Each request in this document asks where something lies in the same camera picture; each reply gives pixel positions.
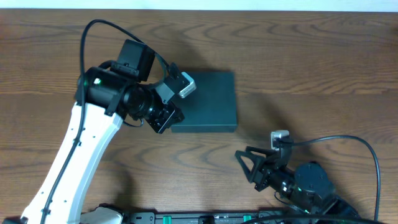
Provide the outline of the dark green box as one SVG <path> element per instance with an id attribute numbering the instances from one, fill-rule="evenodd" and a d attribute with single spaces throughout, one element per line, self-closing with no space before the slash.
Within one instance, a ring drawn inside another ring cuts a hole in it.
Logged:
<path id="1" fill-rule="evenodd" d="M 185 119 L 173 133 L 233 133 L 238 127 L 233 72 L 189 72 L 197 86 L 186 98 L 174 98 Z"/>

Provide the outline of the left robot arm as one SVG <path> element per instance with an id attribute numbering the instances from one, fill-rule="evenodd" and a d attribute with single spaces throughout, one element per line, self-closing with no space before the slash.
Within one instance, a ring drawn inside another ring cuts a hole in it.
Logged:
<path id="1" fill-rule="evenodd" d="M 149 124 L 162 133 L 184 119 L 173 98 L 185 98 L 194 79 L 175 64 L 164 77 L 147 82 L 158 54 L 146 44 L 126 40 L 117 60 L 85 70 L 78 79 L 68 131 L 34 199 L 6 223 L 80 223 L 83 202 L 109 142 L 132 118 L 132 126 Z"/>

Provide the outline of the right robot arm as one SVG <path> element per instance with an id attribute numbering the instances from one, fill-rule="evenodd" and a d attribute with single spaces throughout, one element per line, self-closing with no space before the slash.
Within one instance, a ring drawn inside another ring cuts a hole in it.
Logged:
<path id="1" fill-rule="evenodd" d="M 308 162 L 290 170 L 287 164 L 291 155 L 290 146 L 279 149 L 248 146 L 235 152 L 248 182 L 254 183 L 258 192 L 271 187 L 301 213 L 359 217 L 356 209 L 336 194 L 335 186 L 318 163 Z"/>

